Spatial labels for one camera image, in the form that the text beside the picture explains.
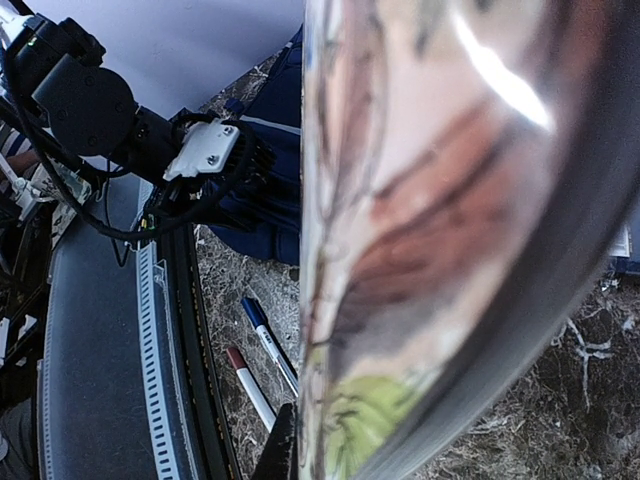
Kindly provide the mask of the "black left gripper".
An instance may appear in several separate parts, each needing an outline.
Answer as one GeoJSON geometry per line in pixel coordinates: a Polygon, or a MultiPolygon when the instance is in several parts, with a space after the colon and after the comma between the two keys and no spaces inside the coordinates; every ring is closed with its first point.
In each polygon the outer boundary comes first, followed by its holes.
{"type": "Polygon", "coordinates": [[[136,112],[134,172],[154,185],[142,204],[147,218],[248,220],[233,202],[259,196],[275,161],[244,121],[212,111],[183,110],[171,120],[144,107],[136,112]]]}

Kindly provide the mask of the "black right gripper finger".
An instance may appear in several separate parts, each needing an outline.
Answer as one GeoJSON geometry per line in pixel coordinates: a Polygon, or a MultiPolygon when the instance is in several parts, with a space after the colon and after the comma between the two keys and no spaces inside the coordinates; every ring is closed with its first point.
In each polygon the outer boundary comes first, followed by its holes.
{"type": "Polygon", "coordinates": [[[298,480],[297,407],[280,408],[252,480],[298,480]]]}

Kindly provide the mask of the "navy blue student backpack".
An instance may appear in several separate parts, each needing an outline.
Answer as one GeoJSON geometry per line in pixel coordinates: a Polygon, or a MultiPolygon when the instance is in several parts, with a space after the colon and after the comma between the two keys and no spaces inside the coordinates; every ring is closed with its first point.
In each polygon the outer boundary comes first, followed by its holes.
{"type": "Polygon", "coordinates": [[[192,219],[242,255],[290,266],[300,264],[303,43],[300,27],[255,96],[226,103],[232,122],[254,134],[252,162],[224,197],[192,219]]]}

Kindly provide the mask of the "pink Shakespeare paperback book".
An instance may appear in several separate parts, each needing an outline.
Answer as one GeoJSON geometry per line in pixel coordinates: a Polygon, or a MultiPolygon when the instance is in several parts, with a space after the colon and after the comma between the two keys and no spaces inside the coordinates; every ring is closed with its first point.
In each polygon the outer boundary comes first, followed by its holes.
{"type": "Polygon", "coordinates": [[[536,360],[639,197],[635,1],[310,1],[297,475],[403,479],[536,360]]]}

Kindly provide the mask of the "navy blue notebook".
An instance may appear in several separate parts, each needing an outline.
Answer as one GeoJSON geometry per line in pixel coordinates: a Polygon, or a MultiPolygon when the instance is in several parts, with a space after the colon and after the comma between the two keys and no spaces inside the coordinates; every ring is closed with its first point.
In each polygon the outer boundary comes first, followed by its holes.
{"type": "Polygon", "coordinates": [[[639,225],[625,222],[610,247],[607,270],[639,276],[639,225]]]}

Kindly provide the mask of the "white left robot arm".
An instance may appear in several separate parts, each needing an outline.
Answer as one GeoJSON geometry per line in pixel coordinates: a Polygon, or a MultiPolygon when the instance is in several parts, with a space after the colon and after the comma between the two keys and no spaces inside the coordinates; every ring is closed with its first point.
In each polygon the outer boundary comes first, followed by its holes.
{"type": "Polygon", "coordinates": [[[156,188],[149,210],[171,221],[246,230],[236,200],[266,187],[275,156],[240,120],[182,110],[167,119],[138,103],[105,48],[75,20],[54,22],[22,2],[1,12],[2,109],[21,122],[32,145],[56,166],[86,178],[115,172],[87,163],[101,157],[156,188]]]}

